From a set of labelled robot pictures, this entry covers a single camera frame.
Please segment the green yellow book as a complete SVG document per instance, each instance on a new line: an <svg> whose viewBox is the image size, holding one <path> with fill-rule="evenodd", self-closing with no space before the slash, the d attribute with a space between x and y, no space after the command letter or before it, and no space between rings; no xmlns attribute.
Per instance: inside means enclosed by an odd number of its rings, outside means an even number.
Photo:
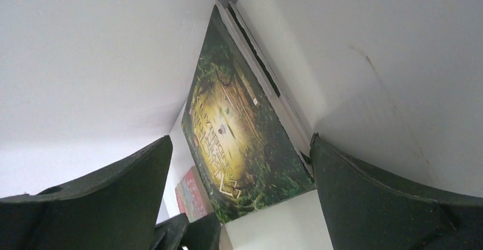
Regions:
<svg viewBox="0 0 483 250"><path fill-rule="evenodd" d="M223 224L315 188L306 151L258 66L234 17L216 3L181 127Z"/></svg>

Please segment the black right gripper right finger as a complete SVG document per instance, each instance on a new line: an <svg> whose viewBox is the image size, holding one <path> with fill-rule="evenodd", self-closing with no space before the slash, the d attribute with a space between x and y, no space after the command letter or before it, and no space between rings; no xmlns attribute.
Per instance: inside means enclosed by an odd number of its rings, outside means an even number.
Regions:
<svg viewBox="0 0 483 250"><path fill-rule="evenodd" d="M482 199L357 159L314 134L310 159L334 249L481 249Z"/></svg>

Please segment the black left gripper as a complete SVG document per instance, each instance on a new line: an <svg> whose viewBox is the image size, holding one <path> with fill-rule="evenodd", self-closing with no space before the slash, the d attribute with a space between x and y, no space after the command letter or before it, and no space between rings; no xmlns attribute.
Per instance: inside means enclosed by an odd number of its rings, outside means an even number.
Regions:
<svg viewBox="0 0 483 250"><path fill-rule="evenodd" d="M155 226L151 249L219 249L222 225L214 213L194 222L179 214Z"/></svg>

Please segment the red comic book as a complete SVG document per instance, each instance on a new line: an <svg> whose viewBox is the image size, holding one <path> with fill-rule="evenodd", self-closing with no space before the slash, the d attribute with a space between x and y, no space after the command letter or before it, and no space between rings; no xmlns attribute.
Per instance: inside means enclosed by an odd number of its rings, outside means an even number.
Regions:
<svg viewBox="0 0 483 250"><path fill-rule="evenodd" d="M189 222L214 212L196 166L192 166L177 184L175 196L180 213L185 214Z"/></svg>

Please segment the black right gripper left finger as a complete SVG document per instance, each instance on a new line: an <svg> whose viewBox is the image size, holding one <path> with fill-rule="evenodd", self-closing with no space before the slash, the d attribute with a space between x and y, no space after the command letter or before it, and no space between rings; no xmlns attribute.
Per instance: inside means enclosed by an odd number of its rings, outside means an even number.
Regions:
<svg viewBox="0 0 483 250"><path fill-rule="evenodd" d="M2 249L149 249L169 172L169 136L36 195L1 199Z"/></svg>

